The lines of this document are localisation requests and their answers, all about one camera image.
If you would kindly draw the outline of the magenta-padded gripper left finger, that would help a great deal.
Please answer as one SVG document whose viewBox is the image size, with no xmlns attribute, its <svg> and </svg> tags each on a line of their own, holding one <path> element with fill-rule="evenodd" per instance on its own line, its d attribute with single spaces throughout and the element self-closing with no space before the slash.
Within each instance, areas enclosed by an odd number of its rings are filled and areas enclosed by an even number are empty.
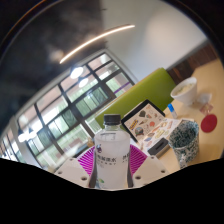
<svg viewBox="0 0 224 224">
<path fill-rule="evenodd" d="M 94 148 L 91 147 L 77 158 L 68 158 L 55 175 L 81 187 L 94 188 L 96 185 L 94 163 Z"/>
</svg>

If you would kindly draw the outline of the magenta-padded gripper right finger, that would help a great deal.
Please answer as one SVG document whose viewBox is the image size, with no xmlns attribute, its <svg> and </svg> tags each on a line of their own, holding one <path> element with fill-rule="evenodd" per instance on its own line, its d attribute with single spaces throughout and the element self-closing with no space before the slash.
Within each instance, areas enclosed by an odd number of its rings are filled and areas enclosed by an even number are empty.
<svg viewBox="0 0 224 224">
<path fill-rule="evenodd" d="M 147 156 L 136 146 L 130 146 L 127 184 L 129 188 L 140 188 L 169 174 L 156 156 Z"/>
</svg>

